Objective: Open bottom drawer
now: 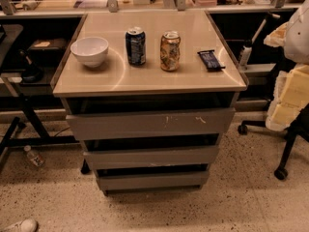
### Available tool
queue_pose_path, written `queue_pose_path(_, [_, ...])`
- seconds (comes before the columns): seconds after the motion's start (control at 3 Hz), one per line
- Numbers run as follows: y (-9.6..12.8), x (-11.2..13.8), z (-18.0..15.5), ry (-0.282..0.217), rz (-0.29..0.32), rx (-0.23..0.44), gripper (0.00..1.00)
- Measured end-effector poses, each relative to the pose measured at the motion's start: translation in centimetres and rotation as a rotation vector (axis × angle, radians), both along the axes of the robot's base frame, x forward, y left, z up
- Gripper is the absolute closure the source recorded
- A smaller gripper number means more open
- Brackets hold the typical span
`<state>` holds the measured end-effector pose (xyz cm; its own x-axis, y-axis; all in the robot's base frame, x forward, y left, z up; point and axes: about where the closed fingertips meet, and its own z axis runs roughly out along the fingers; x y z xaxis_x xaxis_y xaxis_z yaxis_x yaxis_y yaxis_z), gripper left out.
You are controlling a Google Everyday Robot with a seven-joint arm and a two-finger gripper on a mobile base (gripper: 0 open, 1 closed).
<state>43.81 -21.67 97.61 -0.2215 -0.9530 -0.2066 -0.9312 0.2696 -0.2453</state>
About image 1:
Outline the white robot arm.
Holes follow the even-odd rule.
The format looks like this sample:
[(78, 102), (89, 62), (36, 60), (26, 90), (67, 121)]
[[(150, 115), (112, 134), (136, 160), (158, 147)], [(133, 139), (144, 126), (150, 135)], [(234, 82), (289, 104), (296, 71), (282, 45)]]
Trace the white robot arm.
[(295, 67), (280, 71), (276, 77), (273, 96), (267, 111), (266, 126), (272, 131), (286, 129), (309, 103), (309, 0), (264, 39), (264, 44), (282, 46), (284, 56)]

